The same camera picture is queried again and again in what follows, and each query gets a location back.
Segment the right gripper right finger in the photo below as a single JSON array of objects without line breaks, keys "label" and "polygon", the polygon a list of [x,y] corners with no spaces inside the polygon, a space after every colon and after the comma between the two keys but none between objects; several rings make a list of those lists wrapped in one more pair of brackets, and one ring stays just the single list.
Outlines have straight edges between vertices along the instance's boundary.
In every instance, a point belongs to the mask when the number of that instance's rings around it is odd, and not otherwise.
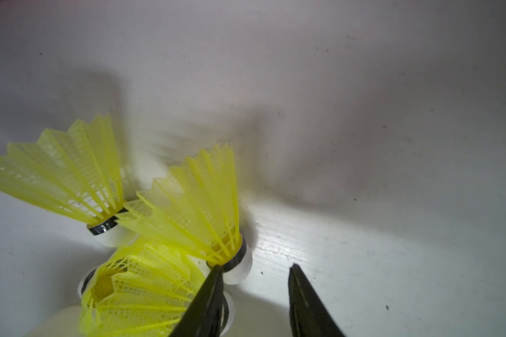
[{"label": "right gripper right finger", "polygon": [[336,325],[297,263],[290,268],[288,292],[290,327],[293,336],[346,336]]}]

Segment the yellow shuttlecock six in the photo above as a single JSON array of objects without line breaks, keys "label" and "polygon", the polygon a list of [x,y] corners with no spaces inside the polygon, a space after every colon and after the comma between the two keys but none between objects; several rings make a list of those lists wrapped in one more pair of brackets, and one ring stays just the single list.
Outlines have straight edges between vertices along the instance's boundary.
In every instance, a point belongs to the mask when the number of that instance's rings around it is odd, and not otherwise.
[{"label": "yellow shuttlecock six", "polygon": [[225,284],[240,284],[250,274],[252,251],[240,231],[235,156],[228,144],[185,158],[136,196],[118,214],[119,225],[209,268],[222,267]]}]

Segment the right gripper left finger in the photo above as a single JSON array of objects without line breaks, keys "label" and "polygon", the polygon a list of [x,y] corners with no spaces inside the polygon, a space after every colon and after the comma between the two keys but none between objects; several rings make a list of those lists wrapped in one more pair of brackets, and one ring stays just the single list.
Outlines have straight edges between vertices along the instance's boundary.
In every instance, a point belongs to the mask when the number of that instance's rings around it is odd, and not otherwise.
[{"label": "right gripper left finger", "polygon": [[221,266],[212,268],[170,337],[220,336],[223,315],[222,274]]}]

